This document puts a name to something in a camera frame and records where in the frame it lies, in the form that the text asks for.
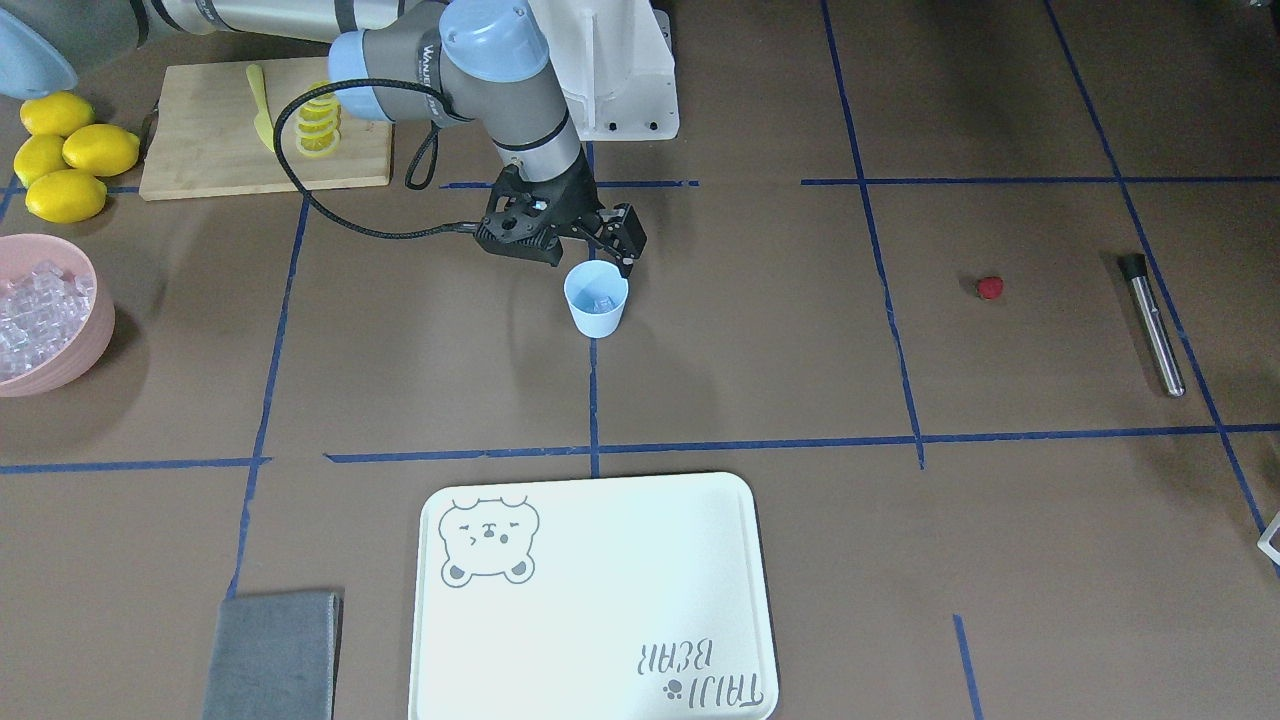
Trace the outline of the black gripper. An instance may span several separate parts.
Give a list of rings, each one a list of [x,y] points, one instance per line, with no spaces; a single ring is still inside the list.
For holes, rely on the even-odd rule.
[[[590,259],[614,265],[623,279],[630,278],[646,245],[646,232],[631,204],[603,209],[584,155],[548,181],[527,181],[515,164],[506,165],[474,236],[490,254],[552,266],[563,256],[561,240],[576,240],[588,247]]]

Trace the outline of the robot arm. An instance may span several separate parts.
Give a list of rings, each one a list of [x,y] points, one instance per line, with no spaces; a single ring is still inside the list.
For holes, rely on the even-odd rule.
[[[526,1],[5,1],[3,94],[70,90],[155,35],[219,31],[329,44],[326,88],[357,118],[481,124],[503,169],[484,217],[442,232],[549,265],[581,240],[621,277],[640,259],[644,228],[630,205],[600,202]]]

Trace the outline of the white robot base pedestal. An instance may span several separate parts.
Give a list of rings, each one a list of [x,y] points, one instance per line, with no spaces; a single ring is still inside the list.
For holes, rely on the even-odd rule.
[[[532,1],[579,137],[646,142],[678,133],[669,19],[649,1]]]

